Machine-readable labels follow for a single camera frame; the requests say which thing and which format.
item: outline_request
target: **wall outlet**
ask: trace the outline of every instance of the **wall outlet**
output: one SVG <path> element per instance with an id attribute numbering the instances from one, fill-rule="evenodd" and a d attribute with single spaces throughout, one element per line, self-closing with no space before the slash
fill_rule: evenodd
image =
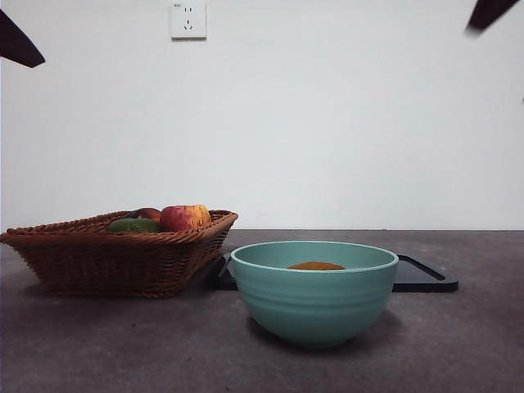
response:
<path id="1" fill-rule="evenodd" d="M 175 1 L 171 6 L 171 39 L 206 39 L 207 16 L 204 0 Z"/>

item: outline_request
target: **bowl rim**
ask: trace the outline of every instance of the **bowl rim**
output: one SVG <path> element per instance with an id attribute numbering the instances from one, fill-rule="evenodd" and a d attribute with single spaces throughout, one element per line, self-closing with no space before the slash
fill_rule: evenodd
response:
<path id="1" fill-rule="evenodd" d="M 390 256 L 393 257 L 393 260 L 391 262 L 388 262 L 387 264 L 380 264 L 378 266 L 371 266 L 369 268 L 354 268 L 354 269 L 338 269 L 338 270 L 308 270 L 308 269 L 288 269 L 288 268 L 277 268 L 274 266 L 263 266 L 261 264 L 252 264 L 251 262 L 247 262 L 245 260 L 241 260 L 237 257 L 237 253 L 245 250 L 246 248 L 252 248 L 254 246 L 265 246 L 268 244 L 282 244 L 282 243 L 323 243 L 323 244 L 344 244 L 347 246 L 359 246 L 364 248 L 370 248 L 373 250 L 384 252 Z M 275 241 L 275 242 L 261 242 L 261 243 L 252 243 L 247 244 L 242 247 L 238 247 L 235 250 L 231 251 L 231 259 L 234 262 L 238 262 L 239 264 L 245 264 L 247 266 L 253 266 L 259 269 L 266 269 L 266 270 L 276 270 L 276 271 L 283 271 L 283 272 L 289 272 L 289 273 L 312 273 L 312 274 L 343 274 L 343 273 L 359 273 L 359 272 L 369 272 L 373 270 L 381 270 L 381 269 L 387 269 L 391 266 L 395 266 L 399 263 L 399 256 L 394 253 L 393 251 L 386 250 L 385 248 L 375 247 L 375 246 L 369 246 L 367 244 L 361 244 L 361 243 L 352 243 L 352 242 L 334 242 L 334 241 L 324 241 L 324 240 L 283 240 L 283 241 Z"/>

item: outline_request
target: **teal bowl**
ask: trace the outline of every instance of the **teal bowl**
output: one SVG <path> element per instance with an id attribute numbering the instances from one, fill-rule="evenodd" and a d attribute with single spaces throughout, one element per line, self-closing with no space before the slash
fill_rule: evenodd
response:
<path id="1" fill-rule="evenodd" d="M 399 258 L 344 242 L 251 244 L 231 254 L 249 315 L 282 339 L 308 347 L 340 344 L 371 326 L 386 308 Z M 319 260 L 343 270 L 287 269 Z"/>

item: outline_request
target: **red apple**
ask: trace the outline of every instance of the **red apple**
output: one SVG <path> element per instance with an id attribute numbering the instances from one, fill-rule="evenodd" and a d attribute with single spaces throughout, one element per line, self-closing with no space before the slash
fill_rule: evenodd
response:
<path id="1" fill-rule="evenodd" d="M 210 212 L 204 205 L 168 206 L 160 213 L 160 228 L 162 232 L 186 231 L 210 222 Z"/>
<path id="2" fill-rule="evenodd" d="M 154 219 L 157 223 L 160 222 L 160 210 L 153 207 L 143 207 L 130 211 L 123 219 Z"/>

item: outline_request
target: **wicker basket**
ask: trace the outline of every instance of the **wicker basket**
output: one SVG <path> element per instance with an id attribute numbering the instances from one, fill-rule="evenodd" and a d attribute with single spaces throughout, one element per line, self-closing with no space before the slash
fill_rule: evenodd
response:
<path id="1" fill-rule="evenodd" d="M 128 211 L 66 223 L 8 229 L 0 237 L 53 295 L 166 298 L 217 258 L 238 215 L 211 210 L 211 223 L 172 233 L 109 233 Z"/>

